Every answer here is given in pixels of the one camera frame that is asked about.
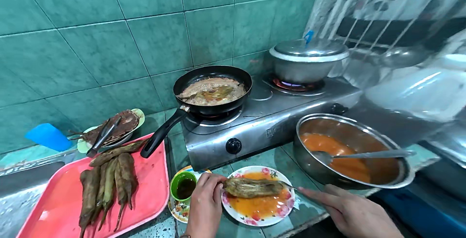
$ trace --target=frying pan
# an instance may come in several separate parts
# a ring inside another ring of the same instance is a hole
[[[188,86],[197,81],[208,78],[230,78],[236,80],[244,85],[246,93],[234,101],[212,106],[189,104],[178,98],[177,95],[181,94]],[[173,85],[173,93],[175,94],[178,104],[180,104],[180,108],[178,108],[175,113],[162,126],[160,126],[159,129],[157,129],[157,131],[155,131],[147,144],[141,150],[141,156],[148,158],[167,136],[170,129],[184,119],[189,112],[201,115],[219,115],[238,108],[248,98],[252,85],[253,80],[251,79],[251,75],[240,68],[232,66],[206,66],[185,73],[183,76],[179,77],[175,82],[175,85]]]

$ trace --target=stainless steel stove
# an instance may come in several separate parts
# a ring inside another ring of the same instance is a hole
[[[216,168],[290,142],[302,116],[341,115],[361,93],[340,78],[326,78],[313,90],[290,91],[277,87],[269,75],[253,77],[251,94],[240,108],[216,117],[189,114],[181,122],[192,167],[195,171]]]

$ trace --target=wrist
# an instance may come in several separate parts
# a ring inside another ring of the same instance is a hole
[[[199,228],[191,228],[190,225],[186,227],[186,231],[180,238],[215,238],[215,233],[211,234],[210,231],[202,231]]]

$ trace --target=sink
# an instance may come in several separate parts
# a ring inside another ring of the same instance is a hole
[[[70,150],[0,171],[0,237],[16,237],[49,179],[74,157]]]

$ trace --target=hand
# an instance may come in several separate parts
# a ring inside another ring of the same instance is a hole
[[[191,195],[186,234],[191,238],[214,238],[222,216],[220,191],[226,177],[203,173]]]
[[[331,184],[325,192],[298,188],[322,203],[336,227],[349,238],[403,238],[385,210],[378,204]]]

